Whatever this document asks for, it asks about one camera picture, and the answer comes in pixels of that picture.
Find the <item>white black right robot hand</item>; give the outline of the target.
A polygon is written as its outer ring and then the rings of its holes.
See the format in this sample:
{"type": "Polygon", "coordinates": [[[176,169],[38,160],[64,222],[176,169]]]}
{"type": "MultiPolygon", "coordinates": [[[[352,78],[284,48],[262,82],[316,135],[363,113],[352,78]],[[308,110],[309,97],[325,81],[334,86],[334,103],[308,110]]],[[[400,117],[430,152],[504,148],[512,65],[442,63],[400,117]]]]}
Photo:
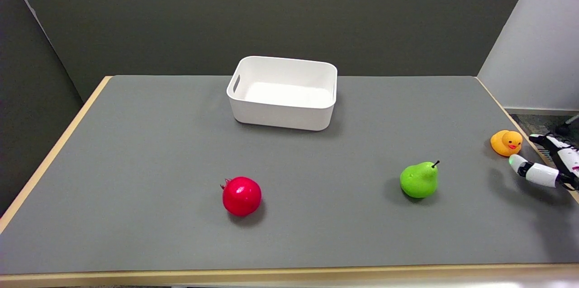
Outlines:
{"type": "Polygon", "coordinates": [[[561,186],[569,191],[579,189],[579,155],[576,146],[560,141],[557,137],[547,135],[530,135],[530,142],[548,151],[554,168],[530,162],[514,154],[508,158],[511,168],[527,181],[544,187],[561,186]]]}

